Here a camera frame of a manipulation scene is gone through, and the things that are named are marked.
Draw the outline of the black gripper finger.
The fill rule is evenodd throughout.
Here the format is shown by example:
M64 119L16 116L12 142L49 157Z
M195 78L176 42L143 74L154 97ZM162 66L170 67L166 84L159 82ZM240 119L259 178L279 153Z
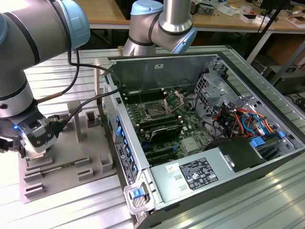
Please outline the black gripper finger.
M14 137L12 141L8 141L6 139L1 138L0 139L0 152L6 153L8 151L18 151L21 158L24 158L26 156L25 148L21 144L21 138L20 137Z

